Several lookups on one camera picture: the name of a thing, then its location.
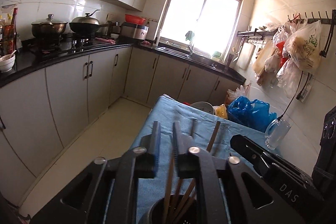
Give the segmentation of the light wooden chopstick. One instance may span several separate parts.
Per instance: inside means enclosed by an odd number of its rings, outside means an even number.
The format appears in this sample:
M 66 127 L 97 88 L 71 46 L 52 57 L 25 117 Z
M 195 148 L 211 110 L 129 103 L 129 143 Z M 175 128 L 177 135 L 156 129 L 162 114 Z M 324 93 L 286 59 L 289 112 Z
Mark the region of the light wooden chopstick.
M 212 135 L 211 135 L 210 141 L 209 141 L 209 143 L 208 143 L 208 145 L 207 145 L 207 148 L 206 148 L 206 150 L 207 150 L 208 152 L 210 152 L 210 151 L 212 150 L 212 147 L 213 147 L 214 142 L 215 142 L 215 139 L 216 139 L 216 137 L 217 137 L 217 134 L 218 134 L 220 125 L 221 125 L 221 122 L 220 122 L 220 121 L 217 121 L 217 122 L 216 122 L 216 125 L 215 125 L 215 128 L 214 128 L 214 130 L 213 130 L 213 133 L 212 133 Z

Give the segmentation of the steel pot with lid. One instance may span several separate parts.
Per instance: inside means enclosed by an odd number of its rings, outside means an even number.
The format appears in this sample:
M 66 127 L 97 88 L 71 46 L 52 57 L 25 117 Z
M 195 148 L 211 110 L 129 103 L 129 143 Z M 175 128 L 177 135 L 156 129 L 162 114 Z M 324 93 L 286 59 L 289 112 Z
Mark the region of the steel pot with lid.
M 31 32 L 35 38 L 58 38 L 66 30 L 68 22 L 54 18 L 48 14 L 46 19 L 31 23 Z

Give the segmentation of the glass beer mug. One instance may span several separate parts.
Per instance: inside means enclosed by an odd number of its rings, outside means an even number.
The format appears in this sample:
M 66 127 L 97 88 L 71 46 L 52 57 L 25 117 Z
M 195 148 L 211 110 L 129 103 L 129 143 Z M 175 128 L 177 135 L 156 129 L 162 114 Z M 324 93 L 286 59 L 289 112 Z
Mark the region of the glass beer mug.
M 266 128 L 265 145 L 275 150 L 289 132 L 291 125 L 284 119 L 274 119 Z

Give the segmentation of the red plastic basin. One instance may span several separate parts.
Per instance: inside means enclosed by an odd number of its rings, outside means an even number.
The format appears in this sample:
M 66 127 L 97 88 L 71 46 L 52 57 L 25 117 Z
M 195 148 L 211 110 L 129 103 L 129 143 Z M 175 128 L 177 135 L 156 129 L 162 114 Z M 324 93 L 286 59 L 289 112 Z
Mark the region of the red plastic basin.
M 125 21 L 127 23 L 143 25 L 145 23 L 146 19 L 142 18 L 142 17 L 139 17 L 139 16 L 125 14 Z

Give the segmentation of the white cutting board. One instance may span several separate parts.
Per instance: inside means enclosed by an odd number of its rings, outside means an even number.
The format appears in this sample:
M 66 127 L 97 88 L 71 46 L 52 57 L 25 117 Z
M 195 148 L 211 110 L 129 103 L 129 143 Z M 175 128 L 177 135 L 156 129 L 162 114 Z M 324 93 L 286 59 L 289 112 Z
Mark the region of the white cutting board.
M 244 43 L 240 51 L 239 58 L 236 65 L 243 70 L 246 70 L 250 64 L 252 55 L 255 51 L 256 46 L 251 43 Z

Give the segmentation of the sauce bottle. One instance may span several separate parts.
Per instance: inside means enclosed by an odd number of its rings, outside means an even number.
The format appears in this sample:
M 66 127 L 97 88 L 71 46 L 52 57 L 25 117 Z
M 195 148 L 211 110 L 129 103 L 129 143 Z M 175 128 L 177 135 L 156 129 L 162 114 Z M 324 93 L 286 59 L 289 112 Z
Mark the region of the sauce bottle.
M 3 42 L 5 55 L 12 54 L 17 49 L 17 20 L 18 8 L 14 8 L 11 23 L 5 26 L 5 38 Z

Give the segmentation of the black wok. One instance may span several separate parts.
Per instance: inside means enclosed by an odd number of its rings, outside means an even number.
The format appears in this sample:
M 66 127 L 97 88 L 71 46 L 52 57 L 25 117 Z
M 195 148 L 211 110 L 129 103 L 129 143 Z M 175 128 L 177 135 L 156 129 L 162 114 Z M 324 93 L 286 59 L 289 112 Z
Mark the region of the black wok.
M 72 36 L 93 38 L 97 33 L 99 33 L 101 28 L 109 26 L 109 23 L 101 24 L 98 19 L 93 17 L 93 15 L 98 11 L 100 10 L 96 9 L 92 13 L 87 12 L 84 16 L 74 18 L 69 23 Z

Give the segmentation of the long dark wooden chopstick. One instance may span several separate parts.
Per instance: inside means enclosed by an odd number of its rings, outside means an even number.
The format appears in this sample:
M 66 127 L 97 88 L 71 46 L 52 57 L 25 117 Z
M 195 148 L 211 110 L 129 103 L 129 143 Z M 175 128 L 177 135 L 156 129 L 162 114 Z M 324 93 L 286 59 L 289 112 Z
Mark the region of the long dark wooden chopstick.
M 171 186 L 173 182 L 173 174 L 174 174 L 174 155 L 171 155 L 170 163 L 169 163 L 169 170 L 167 174 L 167 183 L 165 188 L 165 197 L 163 200 L 163 216 L 162 216 L 162 223 L 166 223 L 169 203 L 170 203 L 170 196 L 171 196 Z
M 173 195 L 173 200 L 171 202 L 170 215 L 174 214 L 175 206 L 176 206 L 178 198 L 179 198 L 179 192 L 181 190 L 182 184 L 183 184 L 183 179 L 180 178 L 178 180 L 177 187 L 176 187 L 176 190 L 175 190 L 175 194 Z
M 195 180 L 193 179 L 190 184 L 189 187 L 187 188 L 187 191 L 184 193 L 182 200 L 180 201 L 177 209 L 175 210 L 175 213 L 173 215 L 173 220 L 175 220 L 177 218 L 177 216 L 180 214 L 180 212 L 182 211 L 184 205 L 186 204 L 190 194 L 192 193 L 193 189 L 195 188 Z
M 193 204 L 193 202 L 195 201 L 195 196 L 197 195 L 197 193 L 194 191 L 191 195 L 191 197 L 189 197 L 189 199 L 187 200 L 187 203 L 183 206 L 181 213 L 179 214 L 179 216 L 177 217 L 177 221 L 179 221 L 184 215 L 185 213 L 188 211 L 189 207 Z

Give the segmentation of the yellow plastic bag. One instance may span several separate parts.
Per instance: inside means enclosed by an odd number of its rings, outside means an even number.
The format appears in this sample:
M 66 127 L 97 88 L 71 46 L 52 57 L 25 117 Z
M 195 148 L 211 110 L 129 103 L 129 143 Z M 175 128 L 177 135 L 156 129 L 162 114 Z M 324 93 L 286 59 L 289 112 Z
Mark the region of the yellow plastic bag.
M 221 104 L 220 106 L 214 106 L 215 115 L 223 118 L 228 119 L 227 108 L 225 104 Z

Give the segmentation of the hanging plastic bags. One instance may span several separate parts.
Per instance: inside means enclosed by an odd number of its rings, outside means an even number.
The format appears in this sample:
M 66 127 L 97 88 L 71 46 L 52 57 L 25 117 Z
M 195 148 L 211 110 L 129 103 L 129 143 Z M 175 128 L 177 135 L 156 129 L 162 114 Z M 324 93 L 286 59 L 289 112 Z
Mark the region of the hanging plastic bags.
M 313 75 L 319 67 L 321 31 L 319 20 L 277 25 L 272 40 L 266 43 L 252 65 L 257 84 L 262 87 L 276 85 L 288 98 L 293 97 L 301 75 Z

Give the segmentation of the window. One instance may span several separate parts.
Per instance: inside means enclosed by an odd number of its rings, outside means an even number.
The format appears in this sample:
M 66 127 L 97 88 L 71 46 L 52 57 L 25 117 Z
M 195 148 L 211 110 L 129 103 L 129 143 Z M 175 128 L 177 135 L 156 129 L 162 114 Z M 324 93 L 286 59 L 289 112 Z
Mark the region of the window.
M 160 40 L 221 60 L 243 0 L 167 0 Z

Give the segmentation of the black utensil holder cup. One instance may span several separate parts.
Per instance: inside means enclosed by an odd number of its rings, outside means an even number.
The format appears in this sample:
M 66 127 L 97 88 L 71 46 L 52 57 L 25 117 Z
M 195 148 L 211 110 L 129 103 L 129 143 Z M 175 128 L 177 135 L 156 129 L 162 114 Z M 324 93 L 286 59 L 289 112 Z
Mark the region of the black utensil holder cup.
M 177 213 L 182 198 L 183 194 L 180 194 L 177 201 L 174 202 L 174 194 L 171 195 L 166 223 L 201 223 L 199 220 L 199 206 L 195 194 L 189 196 L 184 206 Z M 162 223 L 163 209 L 164 198 L 161 198 L 142 215 L 138 223 Z

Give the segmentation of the white colander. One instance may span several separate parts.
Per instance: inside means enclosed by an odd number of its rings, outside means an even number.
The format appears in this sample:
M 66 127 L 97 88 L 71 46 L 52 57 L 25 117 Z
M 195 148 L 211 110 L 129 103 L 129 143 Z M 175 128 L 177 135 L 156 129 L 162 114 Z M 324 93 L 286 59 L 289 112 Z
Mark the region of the white colander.
M 190 106 L 195 108 L 195 109 L 201 110 L 203 112 L 212 114 L 212 115 L 215 114 L 215 110 L 214 110 L 213 105 L 208 103 L 208 102 L 204 102 L 204 101 L 195 102 L 195 103 L 192 103 Z

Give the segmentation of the blue towel table cover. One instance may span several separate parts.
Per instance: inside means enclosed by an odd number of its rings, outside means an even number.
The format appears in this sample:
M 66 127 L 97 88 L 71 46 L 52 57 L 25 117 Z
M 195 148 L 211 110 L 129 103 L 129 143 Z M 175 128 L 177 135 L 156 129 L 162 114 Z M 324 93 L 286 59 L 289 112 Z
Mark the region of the blue towel table cover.
M 266 148 L 265 137 L 262 132 L 184 105 L 166 96 L 159 97 L 147 116 L 142 129 L 130 146 L 131 148 L 139 146 L 141 139 L 151 133 L 153 123 L 155 121 L 160 122 L 161 143 L 158 172 L 155 178 L 138 180 L 136 223 L 140 223 L 141 217 L 149 211 L 156 201 L 164 196 L 172 152 L 173 122 L 180 121 L 182 133 L 187 134 L 190 132 L 193 119 L 198 120 L 194 140 L 202 148 L 207 147 L 216 122 L 220 121 L 220 129 L 213 146 L 213 149 L 217 151 L 217 157 L 226 158 L 230 153 L 237 154 L 230 147 L 230 139 L 236 134 L 245 135 L 258 145 Z

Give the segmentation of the white bowl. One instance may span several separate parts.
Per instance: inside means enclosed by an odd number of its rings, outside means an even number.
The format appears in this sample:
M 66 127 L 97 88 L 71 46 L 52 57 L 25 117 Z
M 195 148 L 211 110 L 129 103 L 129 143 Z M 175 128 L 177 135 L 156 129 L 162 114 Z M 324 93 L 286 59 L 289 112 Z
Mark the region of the white bowl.
M 2 73 L 8 72 L 12 69 L 15 63 L 15 54 L 2 56 L 0 59 L 0 71 Z

